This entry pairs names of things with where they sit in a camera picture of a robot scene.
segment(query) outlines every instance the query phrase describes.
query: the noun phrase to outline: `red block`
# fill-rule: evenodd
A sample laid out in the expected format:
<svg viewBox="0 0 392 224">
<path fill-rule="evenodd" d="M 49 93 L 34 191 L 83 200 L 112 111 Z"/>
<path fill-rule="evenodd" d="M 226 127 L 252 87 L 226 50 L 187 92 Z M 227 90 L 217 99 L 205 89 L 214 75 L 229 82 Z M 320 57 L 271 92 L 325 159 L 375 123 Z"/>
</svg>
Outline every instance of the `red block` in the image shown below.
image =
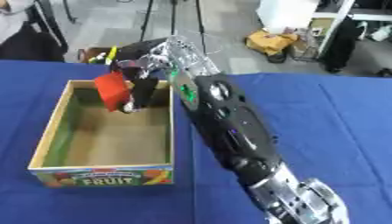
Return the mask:
<svg viewBox="0 0 392 224">
<path fill-rule="evenodd" d="M 117 110 L 120 102 L 126 103 L 130 100 L 130 91 L 121 73 L 104 74 L 94 81 L 105 107 L 110 112 Z"/>
</svg>

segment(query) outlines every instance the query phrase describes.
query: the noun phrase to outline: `fruit box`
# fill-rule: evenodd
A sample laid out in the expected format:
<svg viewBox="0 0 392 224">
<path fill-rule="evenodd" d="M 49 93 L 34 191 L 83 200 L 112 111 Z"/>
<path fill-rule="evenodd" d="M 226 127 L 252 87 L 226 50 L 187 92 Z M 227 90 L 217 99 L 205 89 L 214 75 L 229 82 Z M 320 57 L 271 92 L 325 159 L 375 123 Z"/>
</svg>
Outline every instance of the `fruit box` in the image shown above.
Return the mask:
<svg viewBox="0 0 392 224">
<path fill-rule="evenodd" d="M 172 133 L 166 81 L 148 108 L 127 115 L 108 112 L 92 80 L 70 80 L 28 169 L 54 187 L 172 184 Z"/>
</svg>

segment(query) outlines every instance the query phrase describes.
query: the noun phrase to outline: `blue tablecloth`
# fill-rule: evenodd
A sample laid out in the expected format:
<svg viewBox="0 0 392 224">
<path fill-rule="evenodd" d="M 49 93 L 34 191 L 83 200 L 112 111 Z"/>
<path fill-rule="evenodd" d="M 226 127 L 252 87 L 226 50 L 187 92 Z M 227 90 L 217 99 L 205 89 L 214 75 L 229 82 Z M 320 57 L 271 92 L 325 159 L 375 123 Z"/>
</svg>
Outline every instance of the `blue tablecloth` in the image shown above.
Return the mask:
<svg viewBox="0 0 392 224">
<path fill-rule="evenodd" d="M 26 166 L 63 87 L 107 68 L 0 61 L 0 69 L 1 223 L 265 223 L 178 100 L 175 185 L 42 186 Z M 335 189 L 354 224 L 392 220 L 392 80 L 277 73 L 233 79 L 279 136 L 278 150 L 299 178 Z"/>
</svg>

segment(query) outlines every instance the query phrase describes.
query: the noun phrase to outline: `tripod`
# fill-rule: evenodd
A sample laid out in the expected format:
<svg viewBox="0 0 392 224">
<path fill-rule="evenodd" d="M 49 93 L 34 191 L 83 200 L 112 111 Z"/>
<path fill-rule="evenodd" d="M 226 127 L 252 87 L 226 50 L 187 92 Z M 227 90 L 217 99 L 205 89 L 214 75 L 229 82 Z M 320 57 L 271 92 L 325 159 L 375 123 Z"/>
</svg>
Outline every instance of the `tripod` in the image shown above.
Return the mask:
<svg viewBox="0 0 392 224">
<path fill-rule="evenodd" d="M 142 35 L 140 36 L 140 42 L 144 41 L 144 36 L 145 32 L 147 30 L 147 25 L 150 22 L 150 17 L 151 17 L 151 10 L 152 10 L 152 5 L 154 4 L 154 0 L 150 0 L 149 4 L 147 6 L 147 11 L 145 14 L 144 22 L 141 27 L 142 29 Z M 179 4 L 178 0 L 171 0 L 171 35 L 175 34 L 176 31 L 176 16 L 177 16 L 177 5 Z M 203 25 L 203 19 L 201 15 L 201 7 L 200 7 L 200 0 L 196 0 L 196 13 L 198 15 L 198 22 L 199 22 L 199 33 L 201 37 L 201 44 L 203 46 L 203 53 L 207 53 L 206 49 L 206 40 L 205 40 L 205 29 Z"/>
</svg>

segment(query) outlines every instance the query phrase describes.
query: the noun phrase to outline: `person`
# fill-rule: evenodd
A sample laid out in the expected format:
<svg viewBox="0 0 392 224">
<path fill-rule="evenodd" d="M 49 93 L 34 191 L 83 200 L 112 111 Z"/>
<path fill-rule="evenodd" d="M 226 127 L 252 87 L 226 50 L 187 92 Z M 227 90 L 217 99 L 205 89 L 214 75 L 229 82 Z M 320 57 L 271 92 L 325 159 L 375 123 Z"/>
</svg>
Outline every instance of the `person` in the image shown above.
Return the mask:
<svg viewBox="0 0 392 224">
<path fill-rule="evenodd" d="M 34 0 L 0 0 L 0 60 L 64 61 L 56 40 L 27 22 Z"/>
</svg>

